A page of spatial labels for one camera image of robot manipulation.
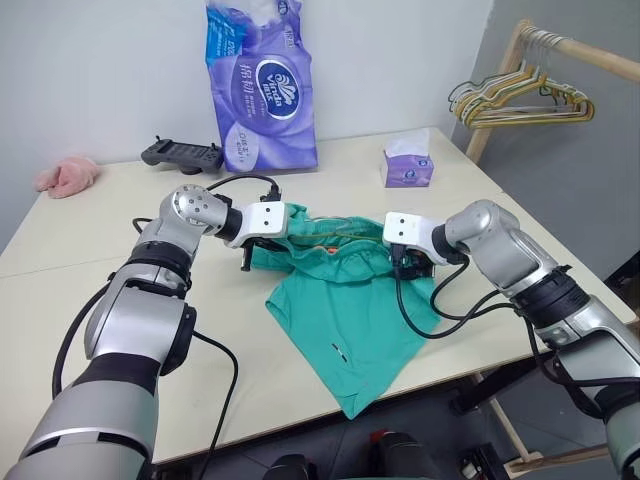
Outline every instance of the purple plastic package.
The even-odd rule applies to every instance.
[[[227,170],[317,166],[311,56],[296,0],[270,0],[276,18],[212,2],[206,61]]]
[[[433,175],[429,156],[429,131],[417,130],[391,140],[380,165],[386,188],[428,187]]]

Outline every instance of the toilet paper package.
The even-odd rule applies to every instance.
[[[297,0],[207,6],[206,63],[227,170],[317,166],[311,56]]]

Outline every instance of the game controller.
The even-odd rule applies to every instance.
[[[185,175],[200,172],[214,173],[222,166],[222,148],[212,143],[210,147],[178,143],[156,135],[156,143],[142,152],[142,161],[147,165],[174,163]]]

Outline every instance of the pink towel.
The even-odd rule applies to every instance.
[[[87,157],[67,157],[53,169],[40,172],[35,187],[39,192],[48,190],[51,198],[69,197],[93,185],[99,173],[100,167]]]

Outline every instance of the cable connector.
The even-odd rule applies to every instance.
[[[269,193],[266,195],[262,195],[260,197],[261,202],[279,202],[282,198],[282,193],[280,192],[280,188],[276,185],[271,185],[269,189]]]
[[[401,245],[399,243],[391,244],[391,266],[394,270],[402,267],[404,254],[407,251],[406,245]]]

